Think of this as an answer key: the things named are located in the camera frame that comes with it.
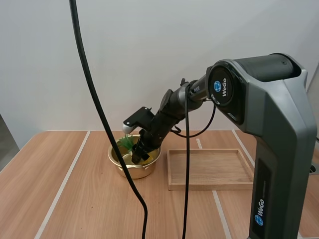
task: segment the white wall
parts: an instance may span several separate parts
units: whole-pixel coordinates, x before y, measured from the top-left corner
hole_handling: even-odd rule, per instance
[[[78,0],[85,50],[112,129],[141,106],[157,111],[182,77],[223,58],[285,52],[319,60],[319,1]],[[0,2],[0,114],[19,147],[42,130],[102,129],[76,50],[67,0]],[[191,113],[203,128],[206,103]],[[220,113],[211,129],[235,126]]]

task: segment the blue logo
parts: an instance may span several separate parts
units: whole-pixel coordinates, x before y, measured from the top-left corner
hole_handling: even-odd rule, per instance
[[[255,216],[255,221],[257,222],[258,225],[262,226],[264,224],[264,221],[263,219],[259,216],[259,215],[256,215]]]
[[[219,81],[215,81],[214,83],[214,90],[216,92],[220,92],[221,91],[221,83]]]

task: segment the wooden tray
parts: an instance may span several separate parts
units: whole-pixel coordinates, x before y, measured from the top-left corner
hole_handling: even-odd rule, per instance
[[[184,190],[186,149],[167,151],[168,190]],[[191,149],[190,190],[252,190],[253,172],[239,149]]]

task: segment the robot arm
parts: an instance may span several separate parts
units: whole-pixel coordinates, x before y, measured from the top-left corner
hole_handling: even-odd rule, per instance
[[[141,108],[124,121],[125,133],[142,128],[132,161],[160,147],[184,119],[185,100],[192,111],[209,98],[257,139],[249,239],[295,239],[317,134],[306,78],[307,71],[283,54],[218,61],[199,80],[168,90],[155,116]]]

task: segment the round joint cover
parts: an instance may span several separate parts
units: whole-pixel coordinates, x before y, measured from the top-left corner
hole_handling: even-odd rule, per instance
[[[210,73],[210,94],[215,101],[225,104],[233,95],[232,76],[224,67],[217,67]]]

